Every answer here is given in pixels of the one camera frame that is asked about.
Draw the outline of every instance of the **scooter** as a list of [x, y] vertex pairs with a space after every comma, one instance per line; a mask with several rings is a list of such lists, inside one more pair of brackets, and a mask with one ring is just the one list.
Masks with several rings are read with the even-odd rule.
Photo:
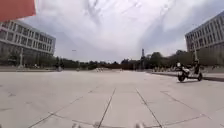
[[202, 73], [199, 71], [198, 74], [190, 73], [190, 70], [184, 67], [179, 67], [179, 72], [177, 78], [180, 82], [183, 82], [186, 78], [187, 79], [197, 79], [201, 81], [203, 79]]

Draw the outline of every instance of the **rider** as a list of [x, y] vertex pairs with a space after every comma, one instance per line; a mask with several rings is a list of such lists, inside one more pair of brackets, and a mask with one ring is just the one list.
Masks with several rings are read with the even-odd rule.
[[199, 60], [196, 59], [196, 60], [194, 61], [194, 74], [199, 74], [199, 70], [200, 70]]

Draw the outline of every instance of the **window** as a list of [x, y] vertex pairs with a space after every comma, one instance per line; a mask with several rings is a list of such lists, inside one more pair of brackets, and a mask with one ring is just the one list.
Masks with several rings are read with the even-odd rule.
[[27, 42], [27, 38], [25, 38], [25, 37], [22, 37], [22, 41], [21, 41], [21, 44], [22, 44], [22, 45], [26, 45], [26, 42]]
[[39, 36], [40, 36], [40, 34], [36, 32], [36, 34], [35, 34], [35, 39], [38, 40], [38, 39], [39, 39]]
[[10, 23], [10, 25], [9, 25], [9, 29], [10, 29], [10, 30], [12, 30], [12, 29], [13, 29], [13, 25], [14, 25], [14, 23], [13, 23], [13, 22], [11, 22], [11, 23]]
[[213, 24], [214, 24], [214, 27], [217, 29], [217, 26], [216, 26], [216, 21], [214, 21], [214, 22], [213, 22]]
[[29, 37], [33, 38], [33, 33], [34, 33], [34, 32], [32, 32], [32, 31], [30, 30], [30, 32], [29, 32]]
[[199, 31], [197, 31], [197, 38], [199, 37]]
[[209, 30], [209, 25], [207, 25], [207, 32], [208, 32], [208, 33], [210, 32], [210, 30]]
[[212, 38], [212, 35], [210, 35], [210, 41], [211, 41], [211, 43], [214, 41], [213, 38]]
[[208, 33], [208, 26], [205, 27], [205, 33]]
[[7, 37], [7, 40], [8, 41], [12, 41], [13, 40], [13, 35], [14, 35], [13, 33], [9, 32], [8, 33], [8, 37]]
[[202, 28], [202, 35], [205, 35], [205, 30], [204, 30], [204, 28]]
[[221, 24], [224, 25], [224, 17], [220, 17]]
[[207, 40], [206, 40], [206, 38], [204, 38], [204, 43], [205, 43], [205, 45], [207, 44]]
[[196, 48], [198, 48], [198, 41], [196, 41], [196, 44], [195, 45], [196, 45]]
[[18, 40], [18, 35], [16, 35], [15, 39], [14, 39], [14, 42], [16, 43]]
[[40, 41], [44, 41], [44, 36], [40, 35]]
[[7, 34], [7, 32], [5, 30], [0, 30], [0, 39], [5, 39], [6, 34]]
[[19, 43], [19, 44], [20, 44], [20, 42], [21, 42], [21, 36], [18, 36], [17, 43]]
[[211, 36], [208, 36], [207, 39], [208, 39], [208, 43], [211, 44], [212, 43]]
[[195, 40], [196, 33], [193, 33], [193, 39]]
[[46, 43], [47, 43], [47, 37], [45, 37], [44, 39], [45, 39], [45, 40], [44, 40], [44, 42], [46, 42]]
[[36, 47], [36, 41], [33, 41], [33, 48]]
[[31, 31], [29, 31], [28, 36], [31, 37]]
[[9, 23], [10, 23], [10, 21], [3, 22], [2, 27], [8, 28], [9, 27]]
[[28, 39], [27, 46], [29, 46], [29, 47], [31, 47], [31, 46], [32, 46], [32, 40], [31, 40], [31, 39]]
[[218, 21], [217, 21], [219, 29], [221, 28], [221, 24], [222, 24], [221, 19], [222, 19], [222, 18], [219, 18]]
[[38, 43], [38, 49], [42, 49], [42, 43]]
[[46, 50], [46, 44], [43, 45], [43, 50]]
[[215, 33], [213, 33], [213, 41], [216, 42]]
[[218, 37], [218, 40], [220, 40], [219, 32], [217, 32], [217, 37]]
[[28, 36], [28, 33], [29, 33], [29, 29], [24, 28], [24, 29], [23, 29], [23, 35], [24, 35], [24, 36]]
[[200, 44], [200, 47], [203, 47], [204, 46], [203, 39], [199, 39], [199, 44]]
[[210, 29], [210, 27], [208, 26], [208, 33], [210, 33], [211, 32], [211, 29]]
[[212, 25], [212, 23], [210, 23], [210, 27], [211, 27], [211, 31], [213, 31], [213, 25]]
[[194, 44], [191, 43], [191, 44], [190, 44], [190, 49], [193, 49], [193, 48], [194, 48]]
[[16, 23], [13, 24], [13, 31], [16, 31]]
[[18, 26], [17, 32], [22, 33], [23, 27], [21, 25]]
[[38, 47], [38, 45], [39, 45], [39, 43], [38, 43], [38, 42], [36, 42], [36, 48]]
[[32, 32], [32, 36], [31, 36], [32, 38], [34, 37], [34, 32]]
[[223, 40], [223, 33], [221, 32], [221, 30], [219, 30], [219, 33], [220, 33], [220, 37], [221, 37], [221, 40]]

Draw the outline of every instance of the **gray pavement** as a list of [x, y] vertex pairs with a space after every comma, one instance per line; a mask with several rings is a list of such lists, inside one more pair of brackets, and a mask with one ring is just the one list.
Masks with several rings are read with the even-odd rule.
[[140, 72], [0, 73], [2, 128], [224, 127], [222, 82]]

